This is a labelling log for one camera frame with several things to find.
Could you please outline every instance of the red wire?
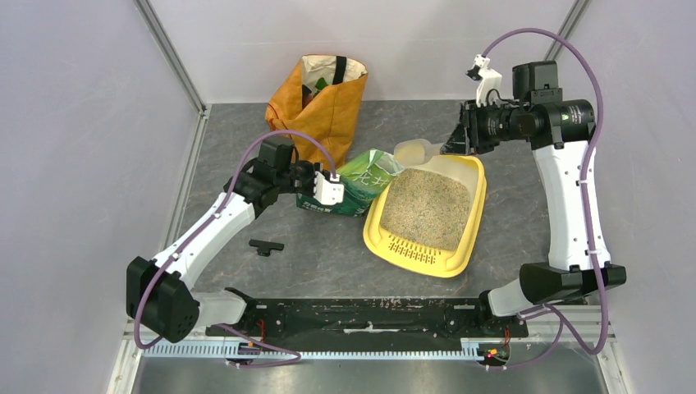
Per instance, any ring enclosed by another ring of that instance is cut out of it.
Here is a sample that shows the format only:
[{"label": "red wire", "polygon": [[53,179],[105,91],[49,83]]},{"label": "red wire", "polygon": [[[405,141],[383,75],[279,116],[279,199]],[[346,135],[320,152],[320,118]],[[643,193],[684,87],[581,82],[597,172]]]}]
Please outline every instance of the red wire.
[{"label": "red wire", "polygon": [[508,344],[510,344],[510,327],[505,326],[505,340],[502,344],[503,349],[507,349]]},{"label": "red wire", "polygon": [[261,328],[261,342],[263,342],[263,340],[266,339],[266,322],[261,319],[256,325]]}]

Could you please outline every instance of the white panel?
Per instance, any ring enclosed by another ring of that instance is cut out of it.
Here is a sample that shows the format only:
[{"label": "white panel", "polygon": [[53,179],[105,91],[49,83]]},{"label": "white panel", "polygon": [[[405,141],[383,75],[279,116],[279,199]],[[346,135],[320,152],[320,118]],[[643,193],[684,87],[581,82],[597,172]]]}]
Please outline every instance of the white panel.
[{"label": "white panel", "polygon": [[[370,71],[365,99],[473,98],[465,71],[520,27],[557,31],[572,0],[151,0],[210,103],[267,102],[306,53],[344,54]],[[526,34],[492,53],[511,95],[511,68],[541,60],[550,39]]]},{"label": "white panel", "polygon": [[[694,16],[693,1],[603,0],[572,36],[604,93],[598,204],[612,262],[628,275],[607,294],[637,393],[694,390]],[[594,97],[571,54],[559,70],[567,93]]]},{"label": "white panel", "polygon": [[0,6],[0,392],[104,392],[197,122],[134,3]]}]

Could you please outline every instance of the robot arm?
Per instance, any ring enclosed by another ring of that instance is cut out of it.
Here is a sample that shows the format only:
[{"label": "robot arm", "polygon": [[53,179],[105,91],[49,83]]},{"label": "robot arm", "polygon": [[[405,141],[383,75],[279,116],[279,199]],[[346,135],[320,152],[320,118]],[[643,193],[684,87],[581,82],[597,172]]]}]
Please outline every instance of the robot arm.
[{"label": "robot arm", "polygon": [[625,269],[611,264],[602,238],[594,188],[594,156],[587,176],[596,249],[588,249],[584,208],[579,191],[580,165],[594,129],[594,110],[586,100],[564,101],[555,62],[532,62],[513,68],[512,100],[490,104],[488,59],[477,56],[467,73],[480,80],[477,98],[462,105],[460,123],[442,153],[491,152],[502,141],[525,140],[547,196],[551,224],[548,262],[526,263],[513,282],[479,297],[483,313],[511,316],[534,305],[577,299],[597,290],[590,254],[596,254],[606,288],[625,283]]},{"label": "robot arm", "polygon": [[[292,140],[275,136],[264,141],[259,156],[252,159],[234,185],[227,205],[219,210],[229,191],[231,180],[211,208],[184,235],[151,260],[135,258],[126,271],[126,312],[132,318],[144,289],[170,256],[174,261],[147,299],[142,324],[170,342],[183,339],[196,327],[216,323],[237,323],[246,308],[245,297],[231,291],[192,293],[204,268],[222,247],[242,228],[248,226],[279,194],[301,193],[321,204],[333,205],[343,200],[344,186],[339,176],[321,171],[320,164],[291,162]],[[191,240],[180,253],[183,242]]]}]

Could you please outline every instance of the gray floor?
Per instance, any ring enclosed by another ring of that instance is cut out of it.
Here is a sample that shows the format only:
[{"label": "gray floor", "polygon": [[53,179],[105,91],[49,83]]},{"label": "gray floor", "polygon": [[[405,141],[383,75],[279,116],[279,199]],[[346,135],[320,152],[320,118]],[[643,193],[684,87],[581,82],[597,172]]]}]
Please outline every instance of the gray floor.
[{"label": "gray floor", "polygon": [[[210,207],[246,147],[268,131],[265,104],[215,105],[205,132],[182,231]],[[367,102],[349,158],[367,149],[392,152],[401,141],[443,142],[458,117],[455,101]],[[481,157],[488,180],[483,220],[467,269],[440,279],[407,272],[371,254],[363,218],[311,213],[283,195],[235,236],[203,271],[197,291],[233,286],[253,297],[477,296],[504,285],[522,263],[546,259],[546,198],[528,145],[510,142]],[[285,250],[264,258],[249,239]]]},{"label": "gray floor", "polygon": [[[512,346],[512,363],[538,355],[548,344]],[[539,364],[486,372],[464,361],[317,361],[281,368],[235,370],[224,360],[140,361],[134,394],[239,392],[244,394],[602,394],[597,358],[558,347]]]}]

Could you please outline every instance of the orange bag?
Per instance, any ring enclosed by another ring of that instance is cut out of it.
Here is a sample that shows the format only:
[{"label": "orange bag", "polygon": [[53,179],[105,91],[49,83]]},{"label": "orange bag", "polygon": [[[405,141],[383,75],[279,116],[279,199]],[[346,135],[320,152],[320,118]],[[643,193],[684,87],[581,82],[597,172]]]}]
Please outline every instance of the orange bag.
[{"label": "orange bag", "polygon": [[[346,161],[353,144],[368,71],[364,64],[343,56],[306,55],[295,66],[266,108],[272,131],[296,130],[317,140],[336,167]],[[328,161],[307,140],[291,136],[303,160]]]}]

